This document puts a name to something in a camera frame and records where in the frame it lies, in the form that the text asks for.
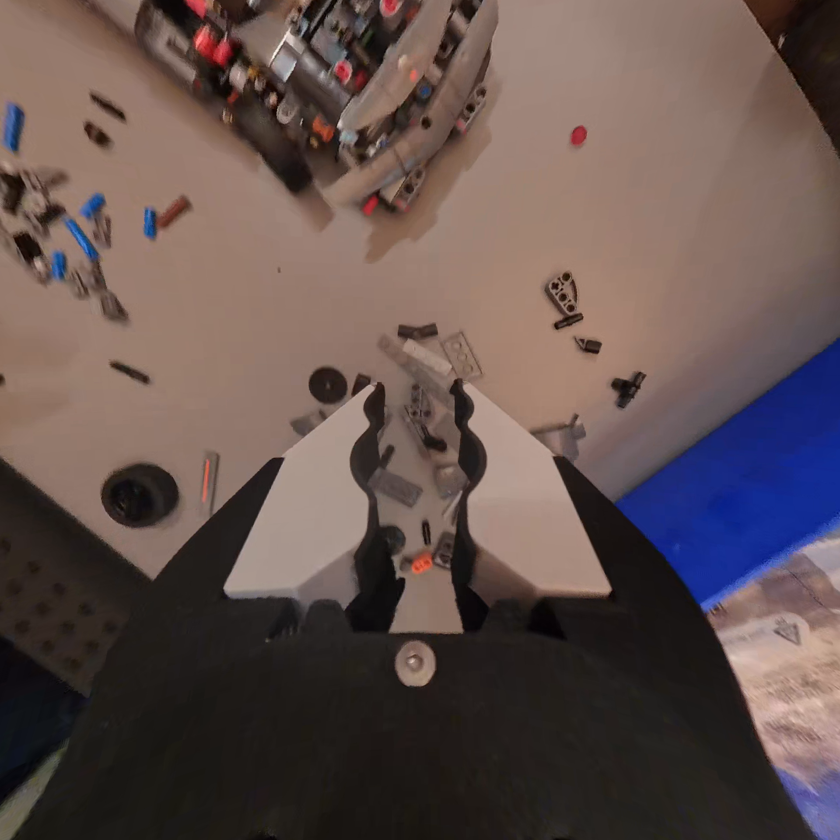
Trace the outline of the pile of dark lego pieces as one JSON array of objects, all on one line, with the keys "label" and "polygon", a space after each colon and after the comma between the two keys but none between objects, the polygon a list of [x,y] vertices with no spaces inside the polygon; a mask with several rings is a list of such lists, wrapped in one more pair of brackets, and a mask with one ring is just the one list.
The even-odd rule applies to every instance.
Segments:
[{"label": "pile of dark lego pieces", "polygon": [[[554,321],[553,329],[561,331],[581,323],[584,315],[580,308],[580,293],[574,276],[564,271],[546,281],[544,293],[557,309],[560,317]],[[455,424],[454,397],[449,390],[455,380],[472,382],[483,375],[483,369],[463,331],[439,341],[440,351],[432,350],[431,339],[439,339],[437,324],[431,322],[418,327],[401,325],[397,330],[398,341],[389,336],[382,336],[378,346],[381,351],[399,366],[411,378],[409,403],[402,409],[401,418],[406,423],[419,446],[423,457],[448,455],[457,457],[460,432]],[[575,345],[585,354],[597,355],[602,351],[602,342],[597,339],[573,336]],[[610,384],[615,393],[615,405],[623,410],[632,403],[640,391],[647,374],[636,371],[631,377],[614,378]],[[356,396],[373,380],[366,374],[357,374],[350,389],[346,377],[333,367],[323,366],[310,374],[308,389],[320,404],[337,406],[347,396]],[[437,425],[429,424],[435,418],[435,405],[445,407]],[[292,429],[300,437],[310,434],[318,425],[328,419],[323,409],[314,413],[294,418],[290,421]],[[578,456],[578,441],[585,436],[585,429],[579,423],[579,417],[573,415],[568,423],[543,426],[531,431],[537,438],[559,435],[563,457],[574,461]],[[389,470],[394,453],[393,445],[388,445],[380,456],[380,465],[371,479],[374,491],[399,502],[406,508],[413,508],[422,495],[419,486],[393,474]],[[467,478],[456,464],[435,464],[435,483],[438,495],[448,501],[445,517],[453,524],[457,519],[457,509],[464,496]],[[454,537],[442,535],[433,553],[421,560],[403,561],[403,568],[411,568],[419,574],[434,563],[439,568],[449,569]],[[405,537],[396,526],[385,527],[385,541],[392,554],[404,548]]]}]

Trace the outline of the group of small lego connectors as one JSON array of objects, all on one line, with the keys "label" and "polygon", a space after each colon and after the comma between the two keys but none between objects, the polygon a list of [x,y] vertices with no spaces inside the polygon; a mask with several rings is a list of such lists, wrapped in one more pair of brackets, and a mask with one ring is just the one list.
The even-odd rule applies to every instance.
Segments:
[{"label": "group of small lego connectors", "polygon": [[26,113],[16,101],[2,105],[2,258],[41,287],[59,285],[72,298],[90,301],[118,325],[130,314],[111,288],[103,258],[112,247],[112,216],[102,192],[77,208],[61,201],[69,173],[59,167],[21,163]]}]

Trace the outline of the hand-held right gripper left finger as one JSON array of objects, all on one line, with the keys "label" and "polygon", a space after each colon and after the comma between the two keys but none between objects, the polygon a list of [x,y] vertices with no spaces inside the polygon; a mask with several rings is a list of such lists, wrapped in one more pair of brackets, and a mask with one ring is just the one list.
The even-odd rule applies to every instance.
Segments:
[{"label": "hand-held right gripper left finger", "polygon": [[337,602],[356,631],[387,633],[405,582],[382,534],[371,479],[380,468],[385,388],[367,385],[282,457],[224,583],[231,599]]}]

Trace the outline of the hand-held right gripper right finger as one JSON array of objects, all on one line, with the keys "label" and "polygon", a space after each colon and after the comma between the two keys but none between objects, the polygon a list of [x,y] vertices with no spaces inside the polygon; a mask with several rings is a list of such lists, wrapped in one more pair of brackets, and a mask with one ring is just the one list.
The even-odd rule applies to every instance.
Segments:
[{"label": "hand-held right gripper right finger", "polygon": [[512,602],[529,617],[552,598],[612,594],[551,451],[474,385],[451,386],[466,485],[450,576],[465,633]]}]

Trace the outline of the blue plastic bin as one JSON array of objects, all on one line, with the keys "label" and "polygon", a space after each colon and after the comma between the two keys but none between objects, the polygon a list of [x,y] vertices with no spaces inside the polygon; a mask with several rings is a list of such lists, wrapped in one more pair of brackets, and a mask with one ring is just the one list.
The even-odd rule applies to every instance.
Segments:
[{"label": "blue plastic bin", "polygon": [[837,529],[839,341],[617,506],[706,610]]}]

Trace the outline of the black lego set box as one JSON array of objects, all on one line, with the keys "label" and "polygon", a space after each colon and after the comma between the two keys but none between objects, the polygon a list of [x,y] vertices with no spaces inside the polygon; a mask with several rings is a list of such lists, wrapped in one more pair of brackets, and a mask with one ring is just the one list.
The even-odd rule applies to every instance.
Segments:
[{"label": "black lego set box", "polygon": [[839,1],[746,1],[839,152]]}]

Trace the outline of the grey lego tile orange stripe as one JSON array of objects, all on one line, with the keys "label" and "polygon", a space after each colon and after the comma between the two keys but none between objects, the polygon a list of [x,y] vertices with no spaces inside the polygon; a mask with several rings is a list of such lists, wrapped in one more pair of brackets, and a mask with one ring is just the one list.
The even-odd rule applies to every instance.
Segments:
[{"label": "grey lego tile orange stripe", "polygon": [[218,467],[218,453],[210,450],[205,451],[198,494],[198,510],[205,520],[210,518],[214,512]]}]

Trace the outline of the black perforated panel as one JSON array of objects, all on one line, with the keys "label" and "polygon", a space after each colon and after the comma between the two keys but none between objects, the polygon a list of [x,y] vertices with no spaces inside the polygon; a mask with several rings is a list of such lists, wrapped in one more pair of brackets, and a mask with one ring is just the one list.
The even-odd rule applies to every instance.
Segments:
[{"label": "black perforated panel", "polygon": [[1,629],[84,697],[151,578],[1,462]]}]

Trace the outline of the black lego tyre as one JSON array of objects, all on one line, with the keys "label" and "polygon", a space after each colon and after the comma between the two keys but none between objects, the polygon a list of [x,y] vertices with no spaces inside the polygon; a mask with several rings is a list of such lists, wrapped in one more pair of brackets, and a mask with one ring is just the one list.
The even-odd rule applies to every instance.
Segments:
[{"label": "black lego tyre", "polygon": [[173,476],[157,465],[138,463],[117,469],[103,482],[100,500],[111,520],[128,529],[153,527],[178,505]]}]

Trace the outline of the heap of clear plastic bags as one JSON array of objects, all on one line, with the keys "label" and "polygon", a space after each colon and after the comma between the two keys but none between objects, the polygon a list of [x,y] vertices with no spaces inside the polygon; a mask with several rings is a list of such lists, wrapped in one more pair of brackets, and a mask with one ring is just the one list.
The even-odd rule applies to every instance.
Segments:
[{"label": "heap of clear plastic bags", "polygon": [[839,531],[732,591],[707,619],[770,762],[818,838],[839,838]]}]

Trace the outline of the grey lego car model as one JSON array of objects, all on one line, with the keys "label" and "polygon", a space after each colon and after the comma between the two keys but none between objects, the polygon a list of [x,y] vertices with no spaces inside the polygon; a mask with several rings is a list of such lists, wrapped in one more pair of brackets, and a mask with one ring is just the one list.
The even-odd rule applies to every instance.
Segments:
[{"label": "grey lego car model", "polygon": [[143,51],[289,192],[405,212],[487,100],[494,1],[129,2]]}]

